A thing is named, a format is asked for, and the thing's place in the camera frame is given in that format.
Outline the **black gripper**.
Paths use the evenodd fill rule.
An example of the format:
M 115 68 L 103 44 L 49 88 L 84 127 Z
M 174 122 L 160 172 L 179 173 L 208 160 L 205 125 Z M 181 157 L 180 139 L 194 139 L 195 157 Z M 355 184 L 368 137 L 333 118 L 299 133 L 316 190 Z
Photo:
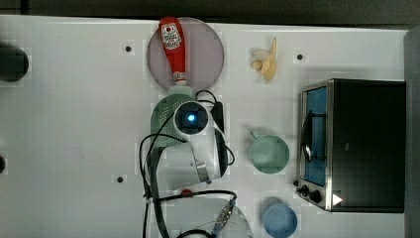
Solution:
M 219 129 L 224 132 L 225 130 L 225 123 L 224 123 L 224 108 L 222 102 L 216 102 L 211 109 L 211 114 L 213 116 L 213 120 Z

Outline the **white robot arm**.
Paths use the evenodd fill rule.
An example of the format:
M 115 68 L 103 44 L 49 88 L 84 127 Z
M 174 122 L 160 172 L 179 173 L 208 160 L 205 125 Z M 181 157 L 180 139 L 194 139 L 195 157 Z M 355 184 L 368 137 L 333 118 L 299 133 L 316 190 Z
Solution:
M 223 131 L 198 101 L 176 106 L 147 158 L 155 220 L 153 238 L 254 238 L 237 196 L 224 189 L 193 191 L 221 178 L 229 165 Z

